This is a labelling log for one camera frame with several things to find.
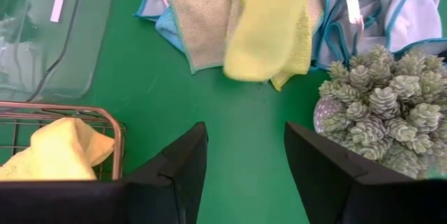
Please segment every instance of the copper wire basket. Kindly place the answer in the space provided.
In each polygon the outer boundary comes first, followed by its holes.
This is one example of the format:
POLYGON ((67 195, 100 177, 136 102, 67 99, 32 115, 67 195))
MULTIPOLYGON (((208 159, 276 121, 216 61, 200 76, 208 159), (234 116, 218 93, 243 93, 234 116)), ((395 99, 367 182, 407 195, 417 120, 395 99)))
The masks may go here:
POLYGON ((99 133, 115 139, 113 154, 94 167, 94 171, 98 179, 119 179, 126 129, 112 115, 97 107, 0 101, 1 154, 9 159, 26 149, 35 130, 62 117, 79 118, 99 133))

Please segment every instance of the yellow cloth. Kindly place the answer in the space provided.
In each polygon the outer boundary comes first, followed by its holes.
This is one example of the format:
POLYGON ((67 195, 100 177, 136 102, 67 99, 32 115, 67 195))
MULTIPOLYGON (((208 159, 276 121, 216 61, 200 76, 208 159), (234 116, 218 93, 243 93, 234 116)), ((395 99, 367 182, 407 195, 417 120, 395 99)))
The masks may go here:
POLYGON ((58 119, 38 129, 30 147, 0 167, 0 180, 96 179, 91 167, 112 153, 113 144, 81 119, 58 119))
POLYGON ((243 81, 272 78, 276 89, 309 70, 312 26, 308 0, 243 0, 245 9, 227 49, 224 72, 243 81))

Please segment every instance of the succulent plant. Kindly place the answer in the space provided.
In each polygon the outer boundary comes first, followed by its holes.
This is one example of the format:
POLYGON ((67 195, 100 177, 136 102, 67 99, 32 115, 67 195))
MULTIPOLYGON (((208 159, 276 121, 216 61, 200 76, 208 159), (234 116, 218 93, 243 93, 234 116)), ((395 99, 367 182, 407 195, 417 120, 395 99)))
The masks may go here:
POLYGON ((447 175, 447 70, 410 50, 396 61, 384 46, 330 66, 322 97, 344 104, 323 118, 323 135, 412 178, 447 175))

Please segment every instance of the green surface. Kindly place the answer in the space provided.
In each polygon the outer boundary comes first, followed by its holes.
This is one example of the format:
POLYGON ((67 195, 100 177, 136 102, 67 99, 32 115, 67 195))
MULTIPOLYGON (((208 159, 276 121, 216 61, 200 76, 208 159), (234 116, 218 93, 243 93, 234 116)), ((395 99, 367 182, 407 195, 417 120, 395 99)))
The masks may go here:
POLYGON ((154 24, 131 16, 140 1, 114 0, 94 84, 78 101, 127 125, 124 171, 205 121, 210 143, 198 223, 307 223, 283 131, 288 120, 312 127, 325 73, 294 77, 281 93, 229 80, 221 68, 190 75, 183 54, 154 24))

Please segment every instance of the metal rack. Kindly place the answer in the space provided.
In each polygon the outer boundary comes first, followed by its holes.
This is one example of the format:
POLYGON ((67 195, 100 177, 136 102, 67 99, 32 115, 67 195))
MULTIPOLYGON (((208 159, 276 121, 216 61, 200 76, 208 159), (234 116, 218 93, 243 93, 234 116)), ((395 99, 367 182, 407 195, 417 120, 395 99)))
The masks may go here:
POLYGON ((122 175, 124 132, 126 128, 107 111, 98 107, 0 101, 0 127, 13 126, 11 143, 0 144, 0 149, 11 149, 11 156, 16 154, 17 151, 28 147, 18 144, 18 135, 21 128, 24 126, 41 128, 62 117, 79 118, 96 131, 115 139, 111 171, 104 170, 101 163, 96 169, 96 173, 98 179, 102 179, 106 174, 111 174, 112 179, 119 179, 122 175))

